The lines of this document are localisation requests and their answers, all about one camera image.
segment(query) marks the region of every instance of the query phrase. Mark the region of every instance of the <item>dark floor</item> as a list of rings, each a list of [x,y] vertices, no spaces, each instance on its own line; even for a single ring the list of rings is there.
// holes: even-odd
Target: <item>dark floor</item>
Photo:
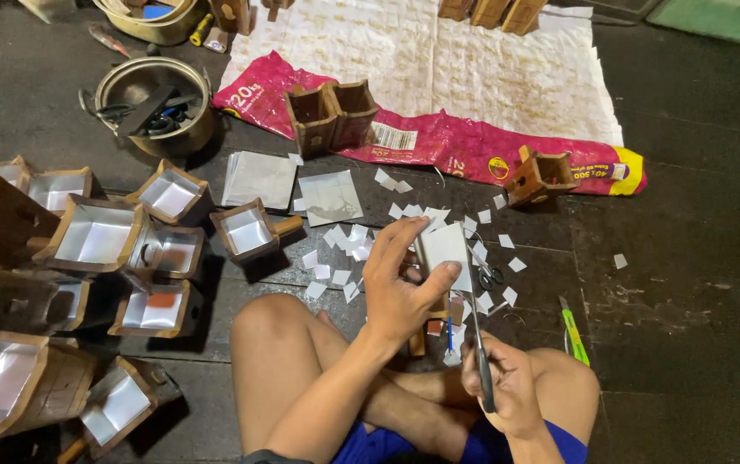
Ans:
[[[99,12],[84,10],[76,23],[47,26],[22,8],[0,8],[0,160],[22,154],[42,168],[88,165],[107,188],[135,190],[154,161],[122,147],[78,107],[78,89],[94,89],[120,61],[87,35],[83,21],[92,19]],[[518,255],[529,267],[509,282],[520,293],[513,312],[523,322],[494,316],[487,326],[520,348],[561,348],[557,296],[570,301],[603,390],[590,462],[740,462],[740,46],[648,26],[595,26],[594,37],[626,146],[645,156],[649,186],[633,198],[571,195],[544,214],[495,212],[493,225],[482,227],[485,239],[498,242],[496,235],[508,232],[517,248],[508,253],[488,244],[489,258],[503,257],[491,262],[504,265]],[[190,45],[165,55],[206,67],[215,82],[227,61]],[[223,140],[192,170],[216,198],[233,149],[293,149],[240,121],[224,123]],[[359,186],[365,215],[358,222],[365,226],[384,226],[393,200],[449,206],[461,217],[498,190],[455,178],[442,190],[436,174],[390,168],[415,188],[399,195],[375,185],[374,166],[337,156],[307,162],[299,176],[341,169],[350,169]],[[173,413],[177,424],[157,443],[145,445],[155,435],[149,432],[105,461],[240,458],[229,323],[253,296],[303,294],[309,277],[299,264],[309,250],[318,248],[331,265],[360,269],[323,247],[323,232],[307,228],[307,238],[285,249],[288,267],[250,276],[256,283],[215,260],[226,264],[207,314],[211,324],[197,339],[120,342],[125,354],[158,358],[182,386],[187,406]],[[625,254],[626,268],[615,269],[616,253]],[[313,306],[330,310],[354,337],[364,323],[363,304],[359,298],[345,309],[341,291],[327,290]],[[397,363],[435,366],[439,341],[430,341],[430,359]]]

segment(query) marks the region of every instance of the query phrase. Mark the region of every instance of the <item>person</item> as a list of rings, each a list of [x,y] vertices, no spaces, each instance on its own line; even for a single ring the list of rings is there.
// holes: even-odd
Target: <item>person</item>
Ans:
[[[352,343],[325,311],[313,315],[289,294],[259,296],[235,317],[244,464],[375,464],[413,453],[464,464],[585,461],[599,384],[565,353],[525,353],[482,332],[496,405],[485,417],[470,343],[460,367],[385,370],[462,269],[442,263],[418,286],[400,278],[407,248],[428,222],[405,218],[379,233],[363,272],[367,323]]]

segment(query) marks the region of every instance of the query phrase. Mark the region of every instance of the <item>hand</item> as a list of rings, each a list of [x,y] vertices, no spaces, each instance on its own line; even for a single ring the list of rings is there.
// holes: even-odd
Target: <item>hand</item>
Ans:
[[[396,348],[421,329],[430,306],[450,290],[462,271],[460,263],[446,262],[433,269],[419,287],[399,279],[407,248],[429,222],[426,217],[404,218],[385,227],[364,266],[366,327],[383,343]]]
[[[501,433],[514,438],[531,438],[540,427],[545,427],[545,423],[536,398],[530,358],[527,353],[500,342],[484,330],[481,338],[488,355],[496,403],[496,412],[485,416]],[[462,345],[462,386],[470,396],[479,398],[481,406],[481,377],[475,341]]]

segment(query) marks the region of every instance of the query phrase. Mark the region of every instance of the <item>blue shorts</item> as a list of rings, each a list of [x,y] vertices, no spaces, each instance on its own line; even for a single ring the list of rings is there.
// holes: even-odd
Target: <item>blue shorts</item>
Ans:
[[[565,464],[584,464],[588,447],[565,430],[545,421],[553,441],[557,443]],[[380,464],[389,458],[413,454],[416,449],[399,434],[377,428],[368,434],[361,421],[356,421],[332,464]],[[513,462],[508,439],[496,430],[486,418],[479,419],[471,428],[460,464],[501,464]]]

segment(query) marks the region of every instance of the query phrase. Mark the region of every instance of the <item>knee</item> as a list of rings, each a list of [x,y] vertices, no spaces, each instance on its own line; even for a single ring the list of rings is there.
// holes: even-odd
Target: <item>knee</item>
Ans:
[[[537,348],[528,354],[532,360],[534,376],[555,373],[571,387],[599,395],[599,379],[593,369],[582,361],[554,348]]]
[[[279,336],[287,324],[309,312],[304,303],[288,293],[269,293],[254,298],[232,320],[230,335],[238,339],[247,334]]]

